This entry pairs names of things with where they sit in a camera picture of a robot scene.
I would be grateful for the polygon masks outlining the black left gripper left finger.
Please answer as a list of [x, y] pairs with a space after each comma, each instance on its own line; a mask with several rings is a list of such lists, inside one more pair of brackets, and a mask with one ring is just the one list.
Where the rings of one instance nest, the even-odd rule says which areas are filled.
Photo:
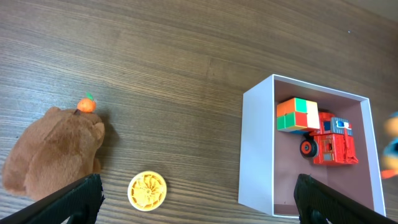
[[90, 174], [1, 219], [1, 223], [94, 224], [103, 201], [101, 177]]

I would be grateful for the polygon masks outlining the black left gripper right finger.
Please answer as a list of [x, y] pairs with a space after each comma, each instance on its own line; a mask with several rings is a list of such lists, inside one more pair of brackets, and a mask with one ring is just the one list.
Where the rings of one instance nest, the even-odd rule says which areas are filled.
[[307, 174], [298, 175], [294, 199], [300, 224], [397, 224]]

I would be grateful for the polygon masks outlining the red toy truck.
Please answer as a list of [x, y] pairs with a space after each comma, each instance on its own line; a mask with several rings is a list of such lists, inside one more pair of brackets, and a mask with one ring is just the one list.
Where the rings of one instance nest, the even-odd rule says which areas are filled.
[[341, 166], [358, 163], [352, 125], [333, 113], [319, 112], [320, 128], [304, 134], [300, 153], [316, 165]]

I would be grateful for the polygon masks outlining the colourful puzzle cube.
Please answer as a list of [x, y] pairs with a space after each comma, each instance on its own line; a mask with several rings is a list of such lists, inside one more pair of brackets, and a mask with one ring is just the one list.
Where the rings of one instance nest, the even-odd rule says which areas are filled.
[[306, 133], [320, 129], [318, 104], [301, 98], [291, 98], [276, 106], [277, 130]]

